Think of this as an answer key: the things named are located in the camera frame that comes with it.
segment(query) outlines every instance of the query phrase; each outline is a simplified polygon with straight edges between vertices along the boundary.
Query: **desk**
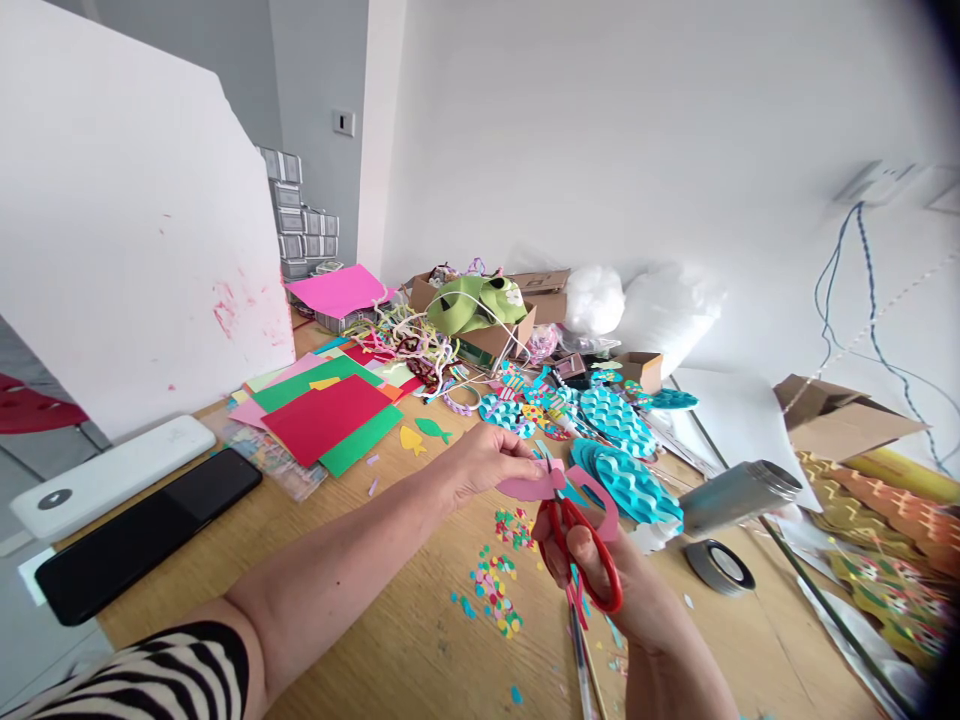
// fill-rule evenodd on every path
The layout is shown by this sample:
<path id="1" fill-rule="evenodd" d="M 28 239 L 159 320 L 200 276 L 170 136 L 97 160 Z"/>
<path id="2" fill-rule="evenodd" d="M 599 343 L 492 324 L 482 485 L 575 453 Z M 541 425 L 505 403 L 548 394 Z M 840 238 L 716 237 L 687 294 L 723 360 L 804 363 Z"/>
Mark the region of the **desk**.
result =
<path id="1" fill-rule="evenodd" d="M 315 323 L 294 320 L 298 356 L 327 340 Z M 206 408 L 197 417 L 202 420 L 219 407 Z M 440 401 L 424 406 L 408 397 L 400 408 L 405 413 L 402 424 L 415 427 L 415 418 L 430 417 L 453 431 L 453 439 L 478 422 L 476 415 L 461 417 Z M 224 593 L 258 561 L 367 502 L 374 478 L 380 478 L 380 492 L 443 452 L 439 438 L 424 437 L 427 453 L 415 458 L 400 447 L 399 427 L 375 449 L 378 462 L 359 462 L 342 478 L 328 478 L 300 505 L 265 478 L 98 615 L 107 637 L 119 648 L 163 629 Z M 547 443 L 551 452 L 566 459 L 560 443 Z M 172 473 L 64 544 L 204 459 Z M 687 484 L 702 482 L 675 457 L 659 462 L 665 472 Z M 533 503 L 516 503 L 493 491 L 451 517 L 343 638 L 284 693 L 269 716 L 579 718 L 564 594 L 546 570 L 537 569 L 539 552 L 513 551 L 495 533 L 497 510 L 516 507 L 529 513 L 536 509 Z M 741 528 L 720 533 L 717 539 L 750 567 L 756 593 L 739 598 L 715 593 L 690 571 L 678 548 L 657 553 L 653 562 L 678 594 L 692 599 L 691 616 L 733 688 L 740 711 L 747 717 L 766 713 L 777 720 L 878 716 L 870 695 L 847 669 L 800 594 L 773 541 Z M 511 640 L 483 615 L 482 599 L 473 594 L 470 572 L 476 570 L 485 545 L 494 554 L 506 554 L 517 566 L 516 580 L 501 575 L 507 597 L 525 620 Z M 477 619 L 467 618 L 460 605 L 450 601 L 451 593 L 466 594 Z M 595 610 L 589 620 L 588 642 L 607 710 L 611 717 L 623 717 L 625 680 L 608 665 L 615 654 L 626 653 L 617 649 L 609 626 Z M 514 685 L 523 695 L 522 707 L 511 700 Z"/>

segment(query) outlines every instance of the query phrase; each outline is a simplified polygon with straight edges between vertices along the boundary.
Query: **black phone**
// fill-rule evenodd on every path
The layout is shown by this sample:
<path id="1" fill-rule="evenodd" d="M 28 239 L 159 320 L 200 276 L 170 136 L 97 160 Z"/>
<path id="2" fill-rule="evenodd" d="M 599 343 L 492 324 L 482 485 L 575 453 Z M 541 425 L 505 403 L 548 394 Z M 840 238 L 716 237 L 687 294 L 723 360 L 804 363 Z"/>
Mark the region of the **black phone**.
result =
<path id="1" fill-rule="evenodd" d="M 236 450 L 221 450 L 64 548 L 36 572 L 57 620 L 73 626 L 92 618 L 261 478 Z"/>

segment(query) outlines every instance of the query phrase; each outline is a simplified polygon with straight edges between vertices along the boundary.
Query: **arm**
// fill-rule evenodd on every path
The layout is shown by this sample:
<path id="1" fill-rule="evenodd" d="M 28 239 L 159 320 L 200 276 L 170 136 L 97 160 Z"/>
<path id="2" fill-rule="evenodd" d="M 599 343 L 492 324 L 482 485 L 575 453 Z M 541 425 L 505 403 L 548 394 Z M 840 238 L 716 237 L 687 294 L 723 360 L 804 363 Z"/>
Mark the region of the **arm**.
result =
<path id="1" fill-rule="evenodd" d="M 423 470 L 263 561 L 185 621 L 244 640 L 246 718 L 260 717 L 356 621 L 446 517 L 508 477 L 534 479 L 530 449 L 481 423 Z"/>
<path id="2" fill-rule="evenodd" d="M 550 574 L 563 586 L 569 571 L 549 534 L 549 522 L 538 518 L 533 537 L 547 541 Z M 608 592 L 610 583 L 587 528 L 571 529 L 566 540 L 591 586 Z M 676 593 L 619 527 L 617 539 L 606 545 L 623 587 L 623 607 L 610 619 L 629 641 L 627 717 L 737 720 L 730 688 Z"/>

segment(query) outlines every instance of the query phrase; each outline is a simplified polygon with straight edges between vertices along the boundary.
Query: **pink paper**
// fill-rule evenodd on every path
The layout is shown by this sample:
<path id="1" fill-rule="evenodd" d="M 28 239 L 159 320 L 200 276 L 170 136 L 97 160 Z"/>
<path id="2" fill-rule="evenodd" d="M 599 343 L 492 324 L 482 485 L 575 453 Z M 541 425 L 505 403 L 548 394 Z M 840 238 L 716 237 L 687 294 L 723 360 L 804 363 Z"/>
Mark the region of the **pink paper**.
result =
<path id="1" fill-rule="evenodd" d="M 307 353 L 302 358 L 297 360 L 293 365 L 277 375 L 264 387 L 276 385 L 277 383 L 283 382 L 284 380 L 289 380 L 300 373 L 304 373 L 307 370 L 312 370 L 313 368 L 317 367 L 317 365 L 322 365 L 325 363 L 328 359 L 329 358 L 314 355 L 313 353 Z M 240 406 L 230 413 L 229 417 L 231 420 L 236 420 L 237 422 L 242 422 L 245 425 L 252 425 L 255 428 L 260 428 L 261 430 L 270 432 L 270 428 L 268 428 L 263 422 L 263 416 L 266 414 L 267 413 L 264 412 L 263 408 L 257 404 L 257 401 L 251 399 L 247 400 L 245 403 L 240 403 Z"/>
<path id="2" fill-rule="evenodd" d="M 375 302 L 386 302 L 397 291 L 386 288 L 363 265 L 287 283 L 286 288 L 311 309 L 341 319 Z"/>
<path id="3" fill-rule="evenodd" d="M 535 460 L 535 463 L 547 469 L 546 460 Z M 521 480 L 520 478 L 508 478 L 497 485 L 497 490 L 507 497 L 523 502 L 534 502 L 536 500 L 553 500 L 554 490 L 563 490 L 567 486 L 567 481 L 563 477 L 563 460 L 553 459 L 551 463 L 551 472 L 540 480 Z"/>
<path id="4" fill-rule="evenodd" d="M 574 465 L 567 471 L 567 477 L 570 478 L 570 481 L 577 485 L 578 487 L 583 487 L 586 485 L 588 488 L 593 490 L 600 502 L 603 503 L 603 510 L 606 513 L 606 517 L 603 518 L 603 522 L 600 523 L 600 527 L 597 528 L 597 535 L 600 536 L 600 539 L 604 542 L 610 542 L 611 540 L 617 539 L 617 523 L 620 521 L 620 509 L 617 507 L 617 503 L 610 493 L 607 492 L 607 489 L 599 483 L 590 473 L 584 470 L 579 465 Z"/>

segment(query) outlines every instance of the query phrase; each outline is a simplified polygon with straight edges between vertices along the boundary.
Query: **striped sleeve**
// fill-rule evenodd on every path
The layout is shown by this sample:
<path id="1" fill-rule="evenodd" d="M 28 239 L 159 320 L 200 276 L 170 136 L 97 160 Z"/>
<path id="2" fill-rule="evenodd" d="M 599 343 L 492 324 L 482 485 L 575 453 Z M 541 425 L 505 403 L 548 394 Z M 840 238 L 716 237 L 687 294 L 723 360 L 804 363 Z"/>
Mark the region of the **striped sleeve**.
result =
<path id="1" fill-rule="evenodd" d="M 157 633 L 4 716 L 241 720 L 247 651 L 236 631 L 205 621 Z"/>

